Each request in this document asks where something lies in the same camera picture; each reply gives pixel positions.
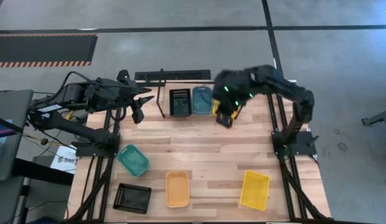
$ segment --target wooden table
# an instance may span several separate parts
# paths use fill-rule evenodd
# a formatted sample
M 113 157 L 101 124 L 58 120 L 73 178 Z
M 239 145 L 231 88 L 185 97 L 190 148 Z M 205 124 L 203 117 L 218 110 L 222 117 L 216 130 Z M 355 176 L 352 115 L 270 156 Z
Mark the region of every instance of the wooden table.
M 143 176 L 134 178 L 118 161 L 114 162 L 105 222 L 289 220 L 279 162 L 271 143 L 270 133 L 273 127 L 266 96 L 257 95 L 250 100 L 235 120 L 232 129 L 216 124 L 214 116 L 169 117 L 169 90 L 195 86 L 200 84 L 168 81 L 165 87 L 161 87 L 160 104 L 163 105 L 165 118 L 162 118 L 155 99 L 143 106 L 145 119 L 138 125 L 130 117 L 131 110 L 127 110 L 127 117 L 121 122 L 120 150 L 128 144 L 134 144 L 148 157 L 150 168 Z M 157 88 L 143 96 L 145 95 L 156 96 Z M 276 97 L 274 102 L 278 112 Z M 287 100 L 284 104 L 290 119 L 292 104 Z M 90 115 L 87 126 L 101 128 L 104 119 L 105 113 Z M 90 160 L 90 157 L 84 157 L 78 161 L 68 201 L 70 215 L 80 206 Z M 329 216 L 318 166 L 308 156 L 296 156 L 296 160 L 304 192 L 320 212 Z M 95 163 L 96 160 L 92 166 L 86 195 L 92 188 Z M 186 207 L 168 208 L 166 205 L 165 176 L 170 170 L 184 170 L 189 175 L 190 202 Z M 270 176 L 264 212 L 239 204 L 246 170 Z M 146 215 L 113 209 L 119 183 L 152 188 Z M 296 194 L 293 189 L 291 191 L 295 213 L 299 217 Z M 101 192 L 96 200 L 94 218 L 98 216 L 100 201 Z

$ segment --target teal plastic bin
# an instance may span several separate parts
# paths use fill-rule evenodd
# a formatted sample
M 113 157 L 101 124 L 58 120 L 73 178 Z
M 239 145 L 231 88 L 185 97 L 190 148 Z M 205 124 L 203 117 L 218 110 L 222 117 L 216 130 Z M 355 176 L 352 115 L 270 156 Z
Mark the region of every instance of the teal plastic bin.
M 134 145 L 127 145 L 117 155 L 117 160 L 122 163 L 133 177 L 139 177 L 149 168 L 149 159 Z

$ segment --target yellow plastic bin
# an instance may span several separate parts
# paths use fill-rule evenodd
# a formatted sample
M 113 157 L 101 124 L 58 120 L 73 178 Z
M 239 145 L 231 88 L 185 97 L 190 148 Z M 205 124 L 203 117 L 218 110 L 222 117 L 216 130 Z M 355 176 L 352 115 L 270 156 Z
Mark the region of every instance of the yellow plastic bin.
M 189 204 L 189 178 L 185 171 L 170 171 L 166 175 L 167 205 L 170 208 Z
M 265 211 L 269 182 L 268 176 L 246 170 L 240 203 L 250 208 Z

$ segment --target concrete floor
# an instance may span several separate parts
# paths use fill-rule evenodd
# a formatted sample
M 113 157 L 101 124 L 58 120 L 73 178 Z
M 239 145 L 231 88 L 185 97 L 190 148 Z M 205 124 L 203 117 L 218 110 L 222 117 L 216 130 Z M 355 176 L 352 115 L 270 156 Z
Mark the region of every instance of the concrete floor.
M 274 26 L 386 24 L 386 0 L 268 4 Z M 266 25 L 259 0 L 4 0 L 0 7 L 0 30 L 252 25 Z M 333 218 L 386 223 L 386 127 L 363 127 L 360 121 L 386 106 L 386 30 L 275 35 L 285 77 L 315 95 L 310 127 L 320 135 L 316 146 Z M 223 68 L 265 63 L 273 63 L 267 31 L 108 33 L 99 34 L 91 66 L 0 68 L 0 90 L 53 92 L 70 70 L 90 78 L 115 78 L 125 68 L 130 74 L 211 69 L 213 78 Z M 72 137 L 64 134 L 61 139 Z M 41 152 L 23 141 L 18 157 L 32 159 Z M 28 220 L 54 208 L 43 208 Z M 60 217 L 63 212 L 59 206 Z

